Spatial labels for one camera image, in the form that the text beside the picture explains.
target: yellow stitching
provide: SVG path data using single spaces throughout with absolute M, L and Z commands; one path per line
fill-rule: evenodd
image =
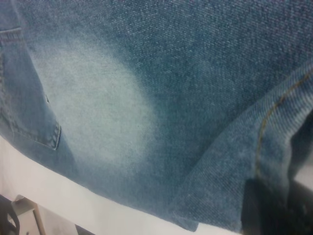
M 258 138 L 258 146 L 257 146 L 257 150 L 256 150 L 256 157 L 255 157 L 255 175 L 256 178 L 260 178 L 261 177 L 261 172 L 260 172 L 260 152 L 261 152 L 261 146 L 262 146 L 262 138 L 263 138 L 263 134 L 266 128 L 266 124 L 268 122 L 268 119 L 270 118 L 270 116 L 272 115 L 272 113 L 275 111 L 275 109 L 281 105 L 284 100 L 286 99 L 286 97 L 298 86 L 300 86 L 302 83 L 304 83 L 306 80 L 308 80 L 310 78 L 310 75 L 313 73 L 313 70 L 310 70 L 305 76 L 304 78 L 302 78 L 300 81 L 296 82 L 292 87 L 290 87 L 279 99 L 279 101 L 277 103 L 275 103 L 273 105 L 273 107 L 271 107 L 271 109 L 267 112 L 266 116 L 263 118 L 262 120 L 262 125 L 261 125 L 261 129 L 260 129 L 260 134 L 259 134 L 259 138 Z

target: back pocket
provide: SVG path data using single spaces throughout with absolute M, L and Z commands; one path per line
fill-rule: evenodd
M 20 28 L 0 31 L 0 119 L 14 133 L 56 149 L 56 121 L 27 52 Z

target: stitching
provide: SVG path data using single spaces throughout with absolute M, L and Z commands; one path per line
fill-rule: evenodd
M 0 39 L 0 42 L 9 43 L 9 42 L 22 42 L 22 38 L 16 38 L 16 39 Z
M 272 113 L 276 110 L 276 108 L 281 105 L 285 99 L 287 98 L 287 96 L 297 87 L 299 87 L 302 83 L 304 83 L 305 81 L 307 81 L 310 76 L 312 75 L 313 70 L 310 70 L 308 73 L 305 74 L 305 76 L 299 80 L 298 82 L 296 82 L 295 84 L 293 84 L 279 99 L 278 102 L 276 102 L 271 108 L 270 110 L 267 112 L 267 114 L 265 115 L 265 117 L 262 120 L 262 125 L 261 125 L 261 129 L 260 129 L 260 133 L 259 133 L 259 138 L 258 138 L 258 146 L 257 146 L 257 150 L 256 150 L 256 157 L 255 157 L 255 176 L 256 178 L 261 178 L 261 172 L 260 172 L 260 152 L 261 152 L 261 147 L 262 147 L 262 139 L 263 139 L 263 134 L 266 128 L 266 125 L 268 123 L 268 120 L 270 118 L 270 116 L 272 115 Z

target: blue denim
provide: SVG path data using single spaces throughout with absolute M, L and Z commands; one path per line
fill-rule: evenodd
M 313 109 L 313 3 L 0 1 L 0 133 L 120 204 L 239 232 L 286 197 Z

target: light blue denim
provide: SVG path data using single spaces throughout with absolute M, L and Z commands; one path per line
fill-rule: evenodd
M 247 179 L 288 194 L 292 138 L 313 109 L 312 12 L 2 0 L 0 133 L 120 204 L 239 232 Z

